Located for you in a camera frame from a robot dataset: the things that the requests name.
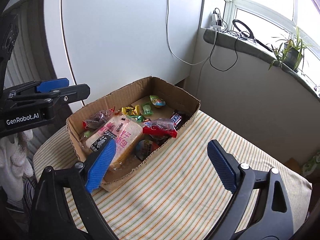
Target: yellow candy wrapper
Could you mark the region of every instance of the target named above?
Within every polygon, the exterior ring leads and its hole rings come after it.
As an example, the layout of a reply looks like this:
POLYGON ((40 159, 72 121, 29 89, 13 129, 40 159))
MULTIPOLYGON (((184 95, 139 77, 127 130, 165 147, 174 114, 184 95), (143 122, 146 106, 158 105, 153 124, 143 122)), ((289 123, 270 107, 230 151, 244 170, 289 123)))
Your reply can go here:
POLYGON ((140 115, 139 105, 136 105, 135 107, 123 107, 121 112, 126 115, 140 115))

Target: window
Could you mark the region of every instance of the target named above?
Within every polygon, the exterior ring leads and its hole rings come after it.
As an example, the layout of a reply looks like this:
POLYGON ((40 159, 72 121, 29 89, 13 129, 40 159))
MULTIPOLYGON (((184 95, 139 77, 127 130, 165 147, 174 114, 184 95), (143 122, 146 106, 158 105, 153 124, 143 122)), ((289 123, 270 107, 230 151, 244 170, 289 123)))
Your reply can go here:
POLYGON ((294 37, 297 25, 303 41, 313 47, 305 50, 303 72, 316 84, 320 84, 320 14, 312 0, 224 0, 217 6, 223 11, 223 20, 232 30, 232 20, 243 21, 255 37, 264 44, 278 47, 276 38, 294 37))

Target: cardboard box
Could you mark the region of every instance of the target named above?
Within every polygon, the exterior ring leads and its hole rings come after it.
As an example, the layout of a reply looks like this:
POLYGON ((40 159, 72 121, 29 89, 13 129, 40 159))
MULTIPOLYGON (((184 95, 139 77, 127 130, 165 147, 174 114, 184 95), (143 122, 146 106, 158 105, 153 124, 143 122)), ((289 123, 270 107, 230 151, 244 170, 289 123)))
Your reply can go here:
MULTIPOLYGON (((174 109, 183 111, 190 116, 189 120, 187 120, 187 122, 178 130, 177 138, 181 136, 194 121, 196 113, 200 108, 200 101, 198 99, 185 92, 183 89, 175 87, 160 78, 146 77, 137 80, 84 106, 67 119, 69 138, 78 159, 82 162, 86 160, 86 154, 80 146, 80 135, 84 132, 82 125, 83 120, 88 119, 100 110, 107 109, 107 107, 111 108, 115 106, 116 110, 121 110, 121 107, 145 103, 147 102, 149 95, 157 95, 166 102, 164 108, 153 108, 154 115, 150 116, 152 120, 159 117, 170 118, 174 109)), ((168 139, 143 162, 130 157, 126 162, 127 165, 123 165, 120 172, 117 172, 116 174, 107 173, 101 186, 107 191, 117 189, 135 174, 141 172, 153 159, 162 154, 174 140, 174 138, 168 139)))
POLYGON ((298 174, 301 174, 301 168, 299 166, 299 163, 294 158, 290 158, 283 165, 289 168, 290 170, 298 174))

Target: screw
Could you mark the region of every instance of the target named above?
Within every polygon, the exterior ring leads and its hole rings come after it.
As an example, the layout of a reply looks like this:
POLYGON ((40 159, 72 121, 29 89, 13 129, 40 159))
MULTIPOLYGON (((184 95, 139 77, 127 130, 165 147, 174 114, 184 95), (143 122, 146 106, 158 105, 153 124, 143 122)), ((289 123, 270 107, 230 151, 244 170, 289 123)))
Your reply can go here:
POLYGON ((51 166, 46 166, 45 168, 44 168, 44 171, 45 172, 50 172, 52 170, 52 167, 51 166))
POLYGON ((271 169, 271 172, 274 173, 274 174, 278 174, 279 173, 279 170, 277 168, 272 168, 271 169))
POLYGON ((249 169, 249 164, 247 164, 247 163, 241 163, 241 164, 240 164, 240 167, 241 167, 242 169, 244 169, 244 170, 248 170, 248 169, 249 169))
POLYGON ((78 162, 75 164, 75 168, 76 169, 81 169, 83 167, 83 163, 82 162, 78 162))

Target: window sill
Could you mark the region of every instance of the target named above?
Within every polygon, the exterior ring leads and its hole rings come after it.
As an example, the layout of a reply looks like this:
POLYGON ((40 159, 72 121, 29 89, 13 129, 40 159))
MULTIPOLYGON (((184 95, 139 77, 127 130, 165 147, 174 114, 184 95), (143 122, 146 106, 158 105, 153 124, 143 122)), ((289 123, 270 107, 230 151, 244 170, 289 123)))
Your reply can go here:
MULTIPOLYGON (((215 38, 215 31, 212 29, 206 29, 203 35, 203 39, 205 42, 213 44, 215 38)), ((272 55, 271 52, 264 49, 261 46, 257 46, 250 41, 243 41, 238 39, 236 41, 236 37, 227 34, 227 33, 218 33, 216 46, 220 46, 227 49, 235 49, 235 42, 236 42, 236 51, 242 52, 256 58, 263 60, 264 62, 270 64, 275 57, 272 55)), ((295 78, 306 90, 308 90, 317 100, 320 102, 320 97, 318 93, 316 93, 309 82, 306 81, 306 78, 301 75, 301 73, 295 73, 292 69, 290 69, 287 65, 282 64, 281 67, 282 71, 288 73, 293 78, 295 78)))

